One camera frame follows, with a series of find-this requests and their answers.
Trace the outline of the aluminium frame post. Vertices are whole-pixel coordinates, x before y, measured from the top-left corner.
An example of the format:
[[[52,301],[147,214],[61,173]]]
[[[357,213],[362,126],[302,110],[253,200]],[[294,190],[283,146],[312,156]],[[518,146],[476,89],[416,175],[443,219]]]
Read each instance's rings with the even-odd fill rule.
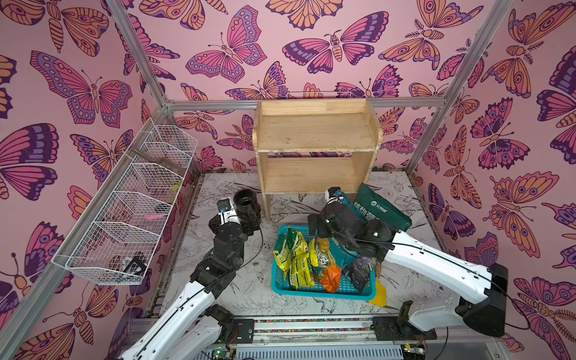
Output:
[[[167,99],[164,91],[153,71],[148,55],[140,42],[140,38],[132,25],[131,18],[123,5],[123,1],[111,0],[106,3],[112,12],[112,17],[130,49],[136,65],[139,68],[139,73],[145,80],[148,90],[151,92],[151,96],[154,98],[157,107],[166,108]]]

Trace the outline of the teal plastic basket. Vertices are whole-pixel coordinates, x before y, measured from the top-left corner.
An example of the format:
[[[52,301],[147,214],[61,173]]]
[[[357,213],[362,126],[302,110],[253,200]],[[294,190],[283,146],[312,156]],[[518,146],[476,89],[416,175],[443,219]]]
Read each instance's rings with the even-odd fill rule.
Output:
[[[300,231],[308,245],[314,238],[310,234],[309,228],[303,225],[286,225],[282,226],[278,233],[277,239],[280,234],[287,234],[288,228],[294,227],[296,230]],[[278,268],[275,257],[274,265],[272,269],[272,280],[271,285],[273,290],[281,295],[290,296],[312,296],[312,297],[326,297],[333,299],[346,299],[346,300],[359,300],[359,301],[370,301],[376,295],[376,275],[373,266],[373,261],[371,258],[359,257],[354,263],[350,264],[342,271],[341,284],[338,288],[338,292],[329,293],[326,292],[324,287],[320,282],[316,282],[316,286],[311,288],[300,288],[298,290],[293,289],[290,286],[290,273],[288,274],[286,280],[283,278],[282,271]]]

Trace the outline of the yellow fertilizer bag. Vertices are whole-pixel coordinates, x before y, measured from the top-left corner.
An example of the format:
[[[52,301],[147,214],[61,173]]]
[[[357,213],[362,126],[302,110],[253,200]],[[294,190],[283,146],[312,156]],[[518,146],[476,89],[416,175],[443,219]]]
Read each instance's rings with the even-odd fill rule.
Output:
[[[287,234],[280,234],[274,246],[274,260],[286,280],[292,265],[292,252]]]
[[[289,227],[286,233],[287,244],[292,256],[289,283],[294,290],[315,287],[310,251],[303,234],[294,227]]]

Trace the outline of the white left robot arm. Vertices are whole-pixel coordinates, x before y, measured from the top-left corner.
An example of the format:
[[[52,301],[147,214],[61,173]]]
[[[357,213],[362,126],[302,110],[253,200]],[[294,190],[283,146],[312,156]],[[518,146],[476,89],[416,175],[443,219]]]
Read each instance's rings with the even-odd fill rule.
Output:
[[[245,242],[258,230],[234,215],[217,226],[214,247],[196,266],[183,291],[155,324],[117,359],[193,359],[228,342],[234,315],[216,304],[244,264]]]

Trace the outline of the teal orange soil bag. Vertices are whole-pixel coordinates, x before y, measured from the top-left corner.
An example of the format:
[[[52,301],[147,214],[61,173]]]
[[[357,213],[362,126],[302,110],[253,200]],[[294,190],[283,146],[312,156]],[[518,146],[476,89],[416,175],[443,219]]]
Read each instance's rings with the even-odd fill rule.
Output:
[[[313,239],[309,243],[311,269],[316,282],[327,293],[337,293],[341,286],[342,271],[354,263],[359,255],[350,252],[333,235],[324,218],[324,208],[318,215],[310,215],[308,224]]]

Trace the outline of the wooden two-tier shelf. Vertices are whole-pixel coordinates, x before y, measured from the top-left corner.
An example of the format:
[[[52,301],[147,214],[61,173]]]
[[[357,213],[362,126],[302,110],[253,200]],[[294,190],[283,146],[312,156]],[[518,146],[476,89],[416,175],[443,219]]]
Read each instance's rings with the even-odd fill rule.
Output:
[[[383,130],[362,99],[261,100],[253,148],[265,216],[281,194],[357,192],[369,179]]]

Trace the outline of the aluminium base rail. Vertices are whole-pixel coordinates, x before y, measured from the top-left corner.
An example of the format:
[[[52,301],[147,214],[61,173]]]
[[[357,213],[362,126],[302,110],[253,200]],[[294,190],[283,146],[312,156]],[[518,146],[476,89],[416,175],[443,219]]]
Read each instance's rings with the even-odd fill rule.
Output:
[[[182,336],[147,334],[120,359],[492,359],[485,340],[457,330],[385,333],[391,316],[217,319],[204,316]]]

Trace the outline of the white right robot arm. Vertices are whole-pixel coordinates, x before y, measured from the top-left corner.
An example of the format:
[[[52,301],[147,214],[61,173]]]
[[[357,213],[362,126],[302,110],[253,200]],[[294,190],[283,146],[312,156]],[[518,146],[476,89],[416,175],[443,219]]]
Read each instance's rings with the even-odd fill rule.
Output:
[[[399,328],[428,332],[467,326],[493,338],[505,333],[508,269],[467,262],[428,246],[381,220],[365,220],[349,206],[331,202],[307,219],[310,233],[332,238],[349,252],[412,269],[448,287],[454,294],[435,302],[405,301]]]

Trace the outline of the dark green soil bag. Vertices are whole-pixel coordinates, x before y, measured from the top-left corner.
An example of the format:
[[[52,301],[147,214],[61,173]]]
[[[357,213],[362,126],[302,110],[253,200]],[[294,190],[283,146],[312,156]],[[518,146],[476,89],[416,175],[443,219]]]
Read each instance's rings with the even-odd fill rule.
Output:
[[[343,193],[342,226],[337,235],[346,251],[382,262],[393,249],[392,241],[399,231],[412,226],[412,220],[401,210],[362,183],[354,200]]]

